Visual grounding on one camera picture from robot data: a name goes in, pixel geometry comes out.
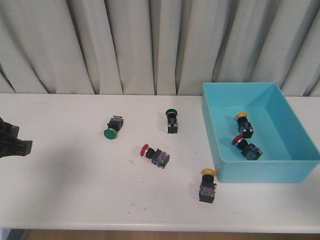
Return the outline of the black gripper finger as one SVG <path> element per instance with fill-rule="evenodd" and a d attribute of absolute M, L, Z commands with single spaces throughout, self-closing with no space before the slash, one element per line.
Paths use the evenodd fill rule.
<path fill-rule="evenodd" d="M 0 119 L 0 143 L 14 142 L 18 138 L 20 127 Z"/>
<path fill-rule="evenodd" d="M 32 140 L 9 139 L 0 144 L 0 157 L 22 156 L 31 153 L 33 146 Z"/>

